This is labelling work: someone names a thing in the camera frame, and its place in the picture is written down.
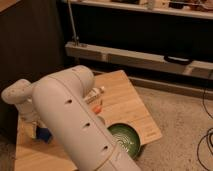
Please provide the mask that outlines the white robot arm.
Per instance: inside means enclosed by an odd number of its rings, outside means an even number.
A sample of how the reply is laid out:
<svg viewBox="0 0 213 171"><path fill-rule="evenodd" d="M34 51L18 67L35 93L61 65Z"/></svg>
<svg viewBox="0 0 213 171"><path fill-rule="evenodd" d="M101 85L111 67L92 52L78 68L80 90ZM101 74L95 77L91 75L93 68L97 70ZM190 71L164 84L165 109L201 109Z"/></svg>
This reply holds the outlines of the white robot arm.
<svg viewBox="0 0 213 171"><path fill-rule="evenodd" d="M141 171L84 101L93 87L92 71L78 65L34 83L20 79L1 98L26 121L41 119L79 171Z"/></svg>

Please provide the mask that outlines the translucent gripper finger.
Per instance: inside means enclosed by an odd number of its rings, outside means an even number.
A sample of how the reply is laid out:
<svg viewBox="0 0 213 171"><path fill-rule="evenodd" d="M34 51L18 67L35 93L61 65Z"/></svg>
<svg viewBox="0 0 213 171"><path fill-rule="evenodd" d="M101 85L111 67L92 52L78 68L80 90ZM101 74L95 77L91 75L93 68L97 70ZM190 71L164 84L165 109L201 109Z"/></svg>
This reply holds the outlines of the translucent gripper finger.
<svg viewBox="0 0 213 171"><path fill-rule="evenodd" d="M25 125L25 131L30 138L36 138L36 125L34 123L27 123Z"/></svg>
<svg viewBox="0 0 213 171"><path fill-rule="evenodd" d="M47 129L46 125L42 121L38 122L38 126L42 129Z"/></svg>

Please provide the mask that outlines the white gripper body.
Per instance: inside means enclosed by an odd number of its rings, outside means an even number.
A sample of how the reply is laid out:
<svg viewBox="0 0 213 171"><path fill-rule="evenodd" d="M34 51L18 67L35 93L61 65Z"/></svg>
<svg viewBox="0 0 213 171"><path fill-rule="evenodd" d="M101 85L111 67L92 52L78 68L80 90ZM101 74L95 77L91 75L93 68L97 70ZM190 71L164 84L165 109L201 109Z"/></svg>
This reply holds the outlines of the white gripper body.
<svg viewBox="0 0 213 171"><path fill-rule="evenodd" d="M32 101L26 100L23 103L16 104L19 116L26 123L33 123L39 120L39 115L35 110Z"/></svg>

